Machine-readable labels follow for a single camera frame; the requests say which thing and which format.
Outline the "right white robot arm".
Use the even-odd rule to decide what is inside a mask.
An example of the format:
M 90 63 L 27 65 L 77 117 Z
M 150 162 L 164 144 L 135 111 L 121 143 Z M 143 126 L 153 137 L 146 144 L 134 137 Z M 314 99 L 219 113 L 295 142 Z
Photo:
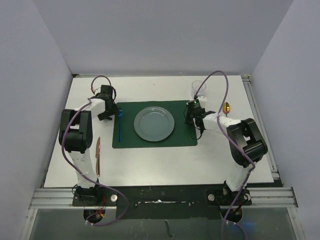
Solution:
M 268 153 L 265 139 L 256 121 L 232 119 L 201 107 L 199 99 L 186 103 L 185 124 L 197 127 L 202 135 L 205 130 L 223 134 L 229 144 L 234 164 L 222 192 L 223 200 L 230 205 L 241 198 L 241 190 L 248 181 L 250 173 L 256 168 L 264 155 Z

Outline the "blue plastic spoon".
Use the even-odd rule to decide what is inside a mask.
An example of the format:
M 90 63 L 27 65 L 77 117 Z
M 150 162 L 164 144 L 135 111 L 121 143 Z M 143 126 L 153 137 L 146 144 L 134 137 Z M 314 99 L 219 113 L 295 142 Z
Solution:
M 119 120 L 119 138 L 118 141 L 121 143 L 122 142 L 122 118 L 123 118 L 123 109 L 120 108 L 118 110 L 118 120 Z

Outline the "clear plastic cup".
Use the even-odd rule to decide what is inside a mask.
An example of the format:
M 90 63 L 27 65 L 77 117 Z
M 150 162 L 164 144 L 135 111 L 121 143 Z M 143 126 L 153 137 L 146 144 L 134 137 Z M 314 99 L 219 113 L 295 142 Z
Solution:
M 207 96 L 207 85 L 201 80 L 196 80 L 191 84 L 191 97 L 194 99 L 195 96 Z

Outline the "dark green placemat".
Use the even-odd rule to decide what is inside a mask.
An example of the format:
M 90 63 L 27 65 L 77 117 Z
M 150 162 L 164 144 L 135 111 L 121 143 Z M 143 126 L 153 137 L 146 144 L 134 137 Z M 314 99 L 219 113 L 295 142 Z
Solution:
M 112 147 L 114 149 L 134 149 L 196 146 L 198 144 L 196 129 L 185 124 L 186 103 L 186 100 L 118 102 L 117 107 L 123 110 L 122 141 L 119 142 L 119 118 L 116 115 L 114 117 Z M 173 115 L 174 130 L 166 139 L 150 142 L 143 140 L 135 132 L 134 119 L 138 112 L 147 107 L 162 107 Z

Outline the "copper knife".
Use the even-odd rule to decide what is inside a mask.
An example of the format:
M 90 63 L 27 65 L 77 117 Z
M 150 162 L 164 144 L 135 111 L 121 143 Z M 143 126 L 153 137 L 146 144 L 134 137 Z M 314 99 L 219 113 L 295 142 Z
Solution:
M 96 147 L 95 147 L 95 158 L 96 158 L 95 170 L 96 170 L 97 177 L 100 177 L 101 175 L 100 156 L 101 156 L 101 137 L 99 136 L 96 142 Z

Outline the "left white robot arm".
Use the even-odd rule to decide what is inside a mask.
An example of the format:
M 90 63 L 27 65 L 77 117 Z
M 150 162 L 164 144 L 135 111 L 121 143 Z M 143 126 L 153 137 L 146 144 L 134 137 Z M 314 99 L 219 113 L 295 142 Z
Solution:
M 77 185 L 74 198 L 95 206 L 100 203 L 102 193 L 99 177 L 93 169 L 90 147 L 93 143 L 93 119 L 112 120 L 118 112 L 115 103 L 116 90 L 111 85 L 102 85 L 100 92 L 88 99 L 88 103 L 75 109 L 61 112 L 58 141 L 62 154 L 69 154 L 67 162 L 75 169 Z

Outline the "teal round plate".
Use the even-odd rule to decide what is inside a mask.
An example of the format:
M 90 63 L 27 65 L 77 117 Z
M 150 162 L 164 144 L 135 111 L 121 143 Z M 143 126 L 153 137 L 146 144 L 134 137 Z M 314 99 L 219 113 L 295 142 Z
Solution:
M 160 142 L 168 138 L 175 128 L 173 115 L 165 108 L 151 106 L 142 109 L 134 118 L 134 130 L 148 142 Z

